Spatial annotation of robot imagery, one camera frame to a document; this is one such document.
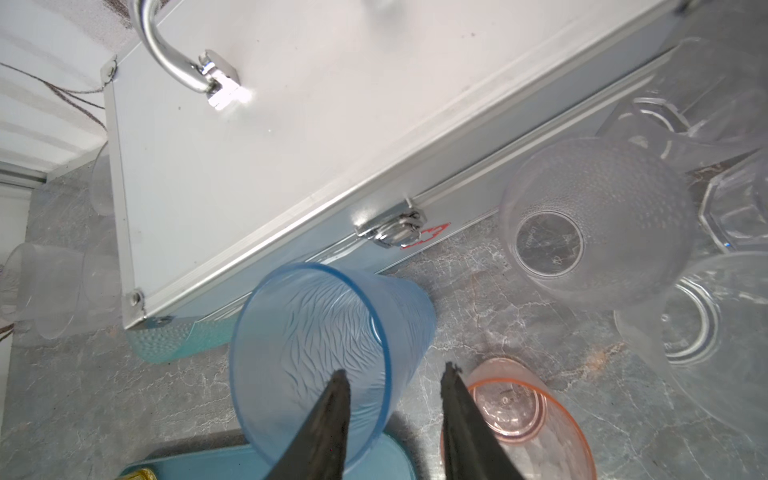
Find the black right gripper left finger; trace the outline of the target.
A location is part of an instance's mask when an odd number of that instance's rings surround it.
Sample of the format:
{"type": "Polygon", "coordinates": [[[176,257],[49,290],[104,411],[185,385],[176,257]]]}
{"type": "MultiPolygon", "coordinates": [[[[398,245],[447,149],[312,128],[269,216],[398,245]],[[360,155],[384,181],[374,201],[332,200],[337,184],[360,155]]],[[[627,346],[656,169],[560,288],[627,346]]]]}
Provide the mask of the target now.
{"type": "Polygon", "coordinates": [[[266,479],[341,479],[350,418],[350,384],[337,370],[266,479]]]}

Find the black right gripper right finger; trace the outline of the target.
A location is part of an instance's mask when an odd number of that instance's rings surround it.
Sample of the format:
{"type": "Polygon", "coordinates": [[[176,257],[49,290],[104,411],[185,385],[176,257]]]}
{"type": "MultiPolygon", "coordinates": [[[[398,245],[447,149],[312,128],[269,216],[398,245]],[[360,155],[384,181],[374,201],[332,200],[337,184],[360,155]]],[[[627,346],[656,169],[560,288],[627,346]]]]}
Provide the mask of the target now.
{"type": "Polygon", "coordinates": [[[453,362],[447,362],[440,382],[446,478],[523,480],[483,419],[460,373],[453,362]]]}

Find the pink plastic cup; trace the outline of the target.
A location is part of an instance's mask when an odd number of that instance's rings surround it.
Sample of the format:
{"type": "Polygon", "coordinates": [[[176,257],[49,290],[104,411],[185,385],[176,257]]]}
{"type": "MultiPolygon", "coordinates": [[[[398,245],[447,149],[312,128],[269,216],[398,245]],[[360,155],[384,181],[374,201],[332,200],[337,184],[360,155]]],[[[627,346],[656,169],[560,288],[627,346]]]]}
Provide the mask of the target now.
{"type": "Polygon", "coordinates": [[[519,361],[495,357],[461,379],[524,479],[595,479],[584,433],[548,387],[519,361]]]}

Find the teal plastic tray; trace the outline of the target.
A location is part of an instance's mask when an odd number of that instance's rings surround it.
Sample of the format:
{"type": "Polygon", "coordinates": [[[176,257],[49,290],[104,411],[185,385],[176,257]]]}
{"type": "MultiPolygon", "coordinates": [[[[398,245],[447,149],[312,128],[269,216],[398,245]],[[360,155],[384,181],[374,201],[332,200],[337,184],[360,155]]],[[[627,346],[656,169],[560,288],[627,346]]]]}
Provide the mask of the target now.
{"type": "MultiPolygon", "coordinates": [[[[145,460],[128,465],[124,477],[142,468],[158,479],[264,479],[271,467],[250,445],[232,446],[145,460]]],[[[402,446],[382,434],[371,450],[348,472],[352,479],[416,479],[416,471],[402,446]]]]}

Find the blue plastic cup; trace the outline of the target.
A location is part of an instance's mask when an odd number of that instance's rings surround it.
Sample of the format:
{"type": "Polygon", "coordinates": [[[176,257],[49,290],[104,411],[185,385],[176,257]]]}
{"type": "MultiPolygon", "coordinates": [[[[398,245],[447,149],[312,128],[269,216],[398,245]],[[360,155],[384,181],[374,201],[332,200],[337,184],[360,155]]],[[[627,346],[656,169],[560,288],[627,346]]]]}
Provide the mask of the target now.
{"type": "Polygon", "coordinates": [[[270,466],[288,449],[332,374],[346,373],[346,469],[376,445],[431,345],[437,315],[416,283],[319,263],[282,266],[250,294],[230,342],[234,409],[270,466]]]}

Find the yellow plastic cup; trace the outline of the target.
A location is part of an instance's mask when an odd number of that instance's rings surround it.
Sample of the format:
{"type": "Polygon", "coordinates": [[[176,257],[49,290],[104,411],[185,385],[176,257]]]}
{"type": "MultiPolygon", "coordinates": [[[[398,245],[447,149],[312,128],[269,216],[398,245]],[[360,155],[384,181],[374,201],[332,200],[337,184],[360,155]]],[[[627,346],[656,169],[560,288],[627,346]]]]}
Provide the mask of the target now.
{"type": "Polygon", "coordinates": [[[121,475],[117,480],[157,480],[157,476],[150,468],[140,468],[121,475]]]}

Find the teal plastic cup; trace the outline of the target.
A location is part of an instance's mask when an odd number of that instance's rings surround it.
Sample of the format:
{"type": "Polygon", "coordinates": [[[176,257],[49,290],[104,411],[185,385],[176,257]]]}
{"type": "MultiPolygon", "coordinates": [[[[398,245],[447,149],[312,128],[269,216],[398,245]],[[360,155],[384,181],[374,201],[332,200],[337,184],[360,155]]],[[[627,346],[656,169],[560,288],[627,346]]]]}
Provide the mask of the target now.
{"type": "Polygon", "coordinates": [[[133,352],[152,364],[189,357],[221,345],[232,337],[237,316],[190,324],[126,332],[133,352]]]}

